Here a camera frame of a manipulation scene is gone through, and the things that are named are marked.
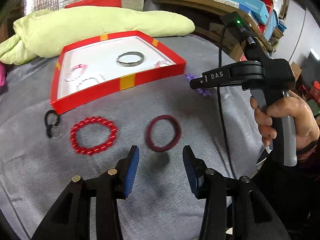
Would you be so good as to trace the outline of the person's right hand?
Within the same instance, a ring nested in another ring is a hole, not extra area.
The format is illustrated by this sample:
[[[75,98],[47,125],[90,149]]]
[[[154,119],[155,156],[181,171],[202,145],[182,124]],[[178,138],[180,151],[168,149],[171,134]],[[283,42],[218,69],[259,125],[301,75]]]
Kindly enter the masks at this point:
[[[298,151],[306,151],[312,148],[319,139],[319,126],[308,104],[294,92],[285,98],[277,100],[270,105],[265,112],[261,111],[255,98],[250,98],[250,104],[254,110],[255,122],[262,136],[265,146],[270,146],[276,139],[277,132],[272,128],[272,118],[291,116],[296,127],[296,147]]]

